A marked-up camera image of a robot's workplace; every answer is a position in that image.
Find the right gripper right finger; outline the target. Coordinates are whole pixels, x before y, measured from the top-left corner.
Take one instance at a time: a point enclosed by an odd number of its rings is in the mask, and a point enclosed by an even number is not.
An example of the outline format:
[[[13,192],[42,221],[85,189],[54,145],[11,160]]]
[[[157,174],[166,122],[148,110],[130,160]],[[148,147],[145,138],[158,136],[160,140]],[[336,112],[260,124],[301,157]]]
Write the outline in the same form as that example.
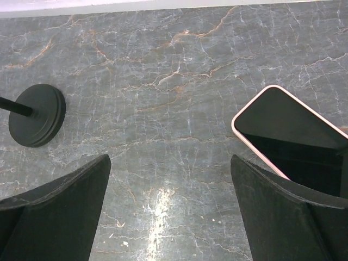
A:
[[[231,176],[253,260],[347,260],[347,199],[284,179],[236,154]]]

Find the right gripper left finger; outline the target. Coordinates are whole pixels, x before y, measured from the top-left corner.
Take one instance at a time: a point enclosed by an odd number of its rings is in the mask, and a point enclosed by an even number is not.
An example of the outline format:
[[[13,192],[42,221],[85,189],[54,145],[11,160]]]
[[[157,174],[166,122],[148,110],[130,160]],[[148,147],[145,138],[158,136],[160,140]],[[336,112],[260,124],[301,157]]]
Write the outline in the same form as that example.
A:
[[[1,200],[1,260],[89,260],[110,170],[103,154]]]

